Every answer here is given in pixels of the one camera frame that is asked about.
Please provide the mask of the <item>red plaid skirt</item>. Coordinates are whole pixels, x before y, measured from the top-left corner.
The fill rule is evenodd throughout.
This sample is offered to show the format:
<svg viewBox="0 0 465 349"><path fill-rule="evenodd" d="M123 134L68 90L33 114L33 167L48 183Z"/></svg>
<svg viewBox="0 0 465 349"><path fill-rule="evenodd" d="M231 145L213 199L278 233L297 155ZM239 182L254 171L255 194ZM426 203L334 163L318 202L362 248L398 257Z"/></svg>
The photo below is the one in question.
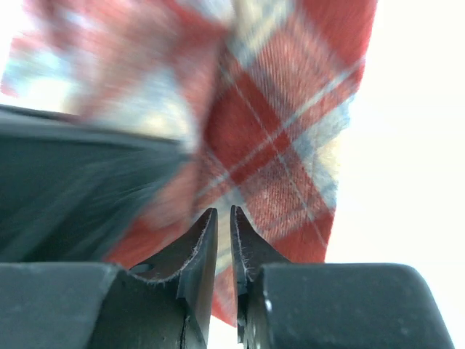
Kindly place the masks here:
<svg viewBox="0 0 465 349"><path fill-rule="evenodd" d="M131 267L217 208L213 314L235 323L231 206L322 262L375 1L3 1L1 99L180 140L191 160L107 260Z"/></svg>

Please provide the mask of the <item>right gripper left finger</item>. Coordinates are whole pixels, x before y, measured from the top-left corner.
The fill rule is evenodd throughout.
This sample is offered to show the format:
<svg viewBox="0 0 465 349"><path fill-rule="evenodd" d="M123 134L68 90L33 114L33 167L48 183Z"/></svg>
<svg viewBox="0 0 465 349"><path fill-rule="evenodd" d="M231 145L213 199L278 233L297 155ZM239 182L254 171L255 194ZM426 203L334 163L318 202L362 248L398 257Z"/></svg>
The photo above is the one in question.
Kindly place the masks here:
<svg viewBox="0 0 465 349"><path fill-rule="evenodd" d="M126 270L102 262L1 265L3 348L204 348L217 211Z"/></svg>

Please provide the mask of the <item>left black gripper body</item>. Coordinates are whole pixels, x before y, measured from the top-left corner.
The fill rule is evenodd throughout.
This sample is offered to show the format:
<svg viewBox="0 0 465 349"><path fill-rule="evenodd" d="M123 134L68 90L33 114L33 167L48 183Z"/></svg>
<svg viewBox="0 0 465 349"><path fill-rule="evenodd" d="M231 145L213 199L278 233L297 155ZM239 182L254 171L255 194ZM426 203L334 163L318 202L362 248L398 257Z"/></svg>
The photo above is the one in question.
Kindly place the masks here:
<svg viewBox="0 0 465 349"><path fill-rule="evenodd" d="M99 261L185 163L176 140L1 107L1 261Z"/></svg>

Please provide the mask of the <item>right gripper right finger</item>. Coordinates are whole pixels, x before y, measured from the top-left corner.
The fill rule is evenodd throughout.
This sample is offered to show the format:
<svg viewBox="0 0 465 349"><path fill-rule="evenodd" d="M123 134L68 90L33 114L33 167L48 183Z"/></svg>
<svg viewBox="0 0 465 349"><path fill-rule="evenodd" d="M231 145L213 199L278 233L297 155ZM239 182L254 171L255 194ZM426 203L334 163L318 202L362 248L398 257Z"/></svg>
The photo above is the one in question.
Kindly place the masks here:
<svg viewBox="0 0 465 349"><path fill-rule="evenodd" d="M230 238L245 348L453 347L428 284L411 266L291 262L238 206Z"/></svg>

